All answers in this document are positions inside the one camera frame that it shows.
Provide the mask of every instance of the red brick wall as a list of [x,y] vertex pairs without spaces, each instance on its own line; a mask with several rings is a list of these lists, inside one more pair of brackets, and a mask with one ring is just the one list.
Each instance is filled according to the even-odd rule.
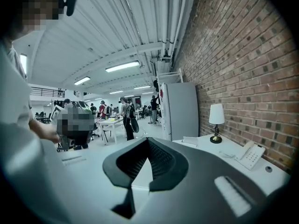
[[209,109],[223,103],[223,136],[266,147],[290,172],[299,148],[299,56],[268,0],[195,0],[175,61],[198,91],[200,135],[213,132]]

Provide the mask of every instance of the person in red shirt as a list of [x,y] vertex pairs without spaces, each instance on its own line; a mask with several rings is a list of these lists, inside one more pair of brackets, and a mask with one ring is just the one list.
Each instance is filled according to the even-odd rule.
[[107,105],[105,104],[105,101],[102,100],[100,105],[100,117],[102,119],[106,119],[106,115],[107,115]]

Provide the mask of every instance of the table lamp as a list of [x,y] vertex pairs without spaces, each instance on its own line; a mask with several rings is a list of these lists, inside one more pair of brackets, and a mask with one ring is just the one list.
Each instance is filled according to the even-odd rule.
[[221,143],[222,138],[219,136],[218,125],[224,124],[224,112],[222,104],[211,105],[209,123],[216,125],[215,134],[210,138],[210,141],[214,144]]

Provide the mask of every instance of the white lampshade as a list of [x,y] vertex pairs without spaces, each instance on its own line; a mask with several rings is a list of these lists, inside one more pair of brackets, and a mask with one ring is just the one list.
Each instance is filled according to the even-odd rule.
[[211,105],[210,124],[219,125],[224,123],[224,112],[222,104]]

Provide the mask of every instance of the railing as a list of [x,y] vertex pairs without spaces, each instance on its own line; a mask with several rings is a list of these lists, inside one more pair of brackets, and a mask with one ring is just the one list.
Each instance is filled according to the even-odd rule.
[[80,97],[80,92],[79,91],[74,91],[74,96],[77,96],[79,98]]
[[31,88],[32,88],[32,92],[30,95],[63,97],[64,98],[64,91],[61,91],[61,90],[51,90],[51,89],[38,88],[38,87],[31,87]]

